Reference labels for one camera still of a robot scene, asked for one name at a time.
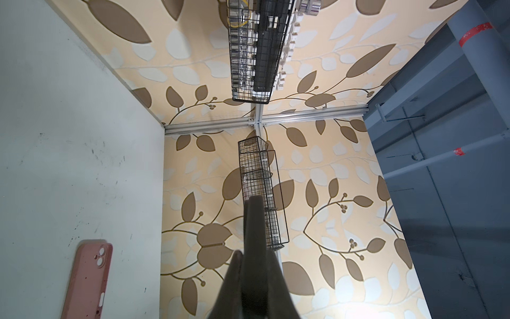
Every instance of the brown leaf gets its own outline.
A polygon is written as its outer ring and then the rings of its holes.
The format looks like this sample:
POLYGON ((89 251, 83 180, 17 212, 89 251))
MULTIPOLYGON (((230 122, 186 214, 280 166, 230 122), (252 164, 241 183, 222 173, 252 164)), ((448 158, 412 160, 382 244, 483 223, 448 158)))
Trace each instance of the brown leaf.
POLYGON ((327 187, 329 190, 329 197, 333 198, 338 195, 338 179, 333 178, 327 187))
POLYGON ((274 151, 274 148, 273 148, 273 144, 271 144, 270 141, 267 141, 267 158, 269 160, 269 165, 271 165, 273 163, 273 160, 274 160, 274 152, 270 152, 270 151, 274 151))
POLYGON ((190 222, 195 217, 196 201, 195 193, 191 192, 186 196, 181 207, 181 216, 185 222, 190 222))
POLYGON ((150 96, 149 91, 144 88, 134 89, 133 93, 142 101, 143 105, 148 109, 152 105, 152 97, 150 96))
POLYGON ((338 1, 338 0, 323 0, 323 1, 322 1, 322 4, 321 4, 321 6, 320 6, 320 9, 322 10, 322 9, 324 9, 324 8, 327 8, 327 7, 329 7, 330 5, 334 4, 336 1, 338 1))
POLYGON ((312 182, 312 180, 308 181, 305 195, 307 197, 308 206, 312 208, 317 206, 319 203, 319 194, 317 193, 317 189, 315 188, 314 182, 312 182))
POLYGON ((395 246, 395 250, 397 251, 398 257, 405 262, 409 269, 413 268, 413 260, 411 259, 411 254, 409 253, 409 249, 407 249, 407 243, 402 238, 397 238, 393 245, 395 246))
POLYGON ((274 186, 273 194, 276 209, 282 210, 287 208, 294 197, 294 180, 284 181, 274 186))
POLYGON ((345 136, 349 141, 353 143, 358 142, 358 137, 356 136, 356 132, 350 128, 349 126, 340 126, 340 132, 342 132, 342 135, 345 136))
POLYGON ((308 91, 312 87, 312 85, 314 85, 316 76, 317 76, 317 71, 313 71, 313 72, 307 74, 306 77, 304 77, 301 81, 299 81, 299 84, 297 85, 297 92, 305 93, 306 91, 308 91))
POLYGON ((337 98, 331 94, 321 93, 321 94, 312 96, 311 98, 306 100, 304 102, 304 104, 309 107, 319 107, 321 105, 324 105, 324 104, 334 101, 336 99, 337 98))
POLYGON ((239 168, 230 172, 223 181, 221 194, 226 201, 233 200, 241 191, 241 171, 239 168))
POLYGON ((226 99, 225 101, 223 101, 225 104, 228 104, 228 105, 232 105, 232 106, 238 106, 238 105, 241 105, 243 104, 244 102, 238 102, 238 101, 234 101, 232 99, 226 99))
POLYGON ((352 120, 349 121, 349 123, 351 124, 352 128, 355 129, 358 132, 366 132, 367 131, 367 127, 365 126, 365 122, 363 122, 360 119, 352 119, 352 120))
POLYGON ((335 288, 335 266, 333 265, 333 261, 328 255, 320 255, 319 257, 319 267, 324 280, 331 288, 335 288))
POLYGON ((183 98, 171 86, 166 89, 166 100, 175 108, 184 105, 183 98))
POLYGON ((396 71, 396 72, 393 72, 389 77, 387 77, 382 83, 381 83, 381 86, 385 86, 386 84, 388 84, 391 79, 399 72, 399 71, 396 71))
POLYGON ((196 305, 198 301, 198 293, 196 284, 192 278, 184 280, 181 288, 181 299, 184 308, 192 315, 196 315, 196 305))
POLYGON ((179 19, 183 9, 184 0, 161 0, 168 14, 175 20, 179 19))
POLYGON ((378 253, 383 249, 385 243, 386 241, 382 238, 374 238, 368 243, 367 251, 372 254, 378 253))
POLYGON ((88 0, 94 18, 106 29, 133 43, 151 43, 142 25, 123 7, 109 0, 88 0))
POLYGON ((436 0, 432 5, 430 5, 429 9, 437 9, 442 8, 444 6, 448 6, 457 0, 436 0))
POLYGON ((226 263, 232 252, 225 245, 202 247, 198 251, 196 259, 205 269, 216 269, 226 263))
POLYGON ((303 133, 297 128, 288 128, 287 137, 296 146, 303 148, 307 145, 307 140, 304 138, 303 133))
POLYGON ((361 273, 361 269, 358 264, 352 259, 346 259, 345 263, 351 277, 358 281, 363 281, 363 274, 361 273))
POLYGON ((220 14, 221 23, 223 23, 225 28, 228 29, 228 14, 227 14, 226 2, 218 3, 218 12, 220 14))
POLYGON ((356 204, 360 205, 361 207, 370 207, 374 203, 370 198, 358 195, 352 199, 356 204))
POLYGON ((356 8, 361 14, 376 15, 381 12, 386 0, 356 0, 356 8))
POLYGON ((315 121, 315 128, 317 129, 317 132, 319 132, 320 135, 324 133, 324 130, 326 129, 326 121, 323 119, 315 121))
POLYGON ((255 132, 255 130, 251 131, 250 134, 248 134, 248 136, 246 137, 246 139, 249 139, 250 137, 254 137, 257 135, 257 132, 255 132))
POLYGON ((188 146, 190 141, 191 141, 191 135, 189 135, 189 134, 179 136, 177 138, 177 144, 176 144, 177 150, 180 151, 183 148, 185 148, 186 146, 188 146))
POLYGON ((393 49, 394 46, 395 44, 388 44, 378 47, 374 51, 368 53, 361 59, 357 60, 356 63, 350 67, 345 77, 354 78, 370 70, 377 63, 379 63, 391 51, 391 49, 393 49))
POLYGON ((441 30, 445 24, 448 23, 448 21, 450 21, 450 19, 455 15, 455 13, 457 13, 457 11, 455 11, 452 15, 450 15, 448 18, 446 18, 446 20, 443 21, 443 23, 441 23, 440 25, 438 25, 437 28, 434 29, 434 31, 432 31, 432 33, 427 37, 427 39, 425 40, 425 44, 427 44, 427 42, 429 42, 433 37, 434 35, 436 35, 437 32, 439 32, 439 30, 441 30))
POLYGON ((209 135, 200 135, 196 139, 196 145, 204 152, 214 152, 216 150, 214 141, 209 135))
POLYGON ((207 97, 207 94, 209 94, 209 91, 207 91, 207 85, 200 85, 195 90, 195 97, 197 101, 202 101, 207 97))
POLYGON ((382 176, 379 176, 377 180, 377 195, 379 196, 380 200, 384 202, 390 199, 390 192, 388 191, 386 182, 382 176))
POLYGON ((207 224, 200 228, 196 241, 200 246, 211 246, 225 243, 225 240, 232 235, 230 230, 217 223, 207 224))
POLYGON ((301 265, 293 261, 286 261, 282 263, 282 268, 290 293, 299 296, 315 295, 312 281, 301 265))

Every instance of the red tape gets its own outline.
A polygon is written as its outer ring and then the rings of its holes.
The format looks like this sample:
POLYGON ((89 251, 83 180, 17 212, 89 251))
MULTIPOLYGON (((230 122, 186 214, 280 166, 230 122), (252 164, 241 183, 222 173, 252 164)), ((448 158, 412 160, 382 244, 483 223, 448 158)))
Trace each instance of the red tape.
POLYGON ((464 153, 462 151, 461 148, 456 148, 455 150, 453 150, 453 152, 455 153, 455 155, 458 155, 458 156, 462 156, 462 155, 465 155, 466 153, 464 153))
POLYGON ((471 30, 469 30, 468 32, 466 32, 466 34, 462 36, 462 38, 459 40, 458 43, 462 47, 473 36, 477 35, 478 33, 482 32, 482 31, 489 30, 492 28, 493 28, 493 26, 490 22, 480 24, 479 26, 476 26, 476 27, 472 28, 471 30))

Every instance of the floral wallpaper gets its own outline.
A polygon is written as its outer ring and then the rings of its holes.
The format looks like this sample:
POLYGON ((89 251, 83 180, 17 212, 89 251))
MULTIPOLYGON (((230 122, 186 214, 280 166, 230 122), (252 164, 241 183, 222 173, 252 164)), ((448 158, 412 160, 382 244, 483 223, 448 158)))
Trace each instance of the floral wallpaper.
MULTIPOLYGON (((292 300, 307 319, 430 319, 364 122, 263 130, 292 300)), ((237 142, 252 129, 165 140, 161 318, 205 318, 243 248, 237 142)))
MULTIPOLYGON (((49 0, 161 122, 246 116, 232 101, 223 0, 49 0)), ((264 113, 364 104, 466 0, 324 0, 300 22, 264 113)))

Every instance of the wire basket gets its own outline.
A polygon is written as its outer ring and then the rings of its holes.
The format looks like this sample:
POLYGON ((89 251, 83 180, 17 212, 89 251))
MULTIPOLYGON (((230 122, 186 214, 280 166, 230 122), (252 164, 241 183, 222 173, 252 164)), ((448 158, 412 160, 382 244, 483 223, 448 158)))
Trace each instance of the wire basket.
MULTIPOLYGON (((280 225, 278 224, 277 208, 274 200, 273 185, 270 171, 269 153, 274 152, 276 161, 276 171, 278 172, 278 162, 275 151, 268 151, 268 144, 259 136, 247 138, 238 142, 239 147, 239 167, 241 169, 241 184, 243 191, 243 202, 245 203, 250 196, 260 195, 264 199, 264 212, 266 224, 266 245, 274 251, 283 248, 284 243, 280 236, 280 225)), ((289 238, 287 229, 287 219, 285 209, 283 209, 285 220, 285 230, 289 238)))
POLYGON ((294 0, 227 0, 232 99, 269 103, 294 0))

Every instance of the phone case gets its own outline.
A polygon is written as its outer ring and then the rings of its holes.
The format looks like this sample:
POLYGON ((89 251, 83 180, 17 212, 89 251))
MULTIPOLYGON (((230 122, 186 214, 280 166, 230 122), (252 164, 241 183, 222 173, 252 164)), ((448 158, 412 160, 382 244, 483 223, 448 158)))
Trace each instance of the phone case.
POLYGON ((106 242, 78 247, 61 319, 101 318, 112 253, 106 242))

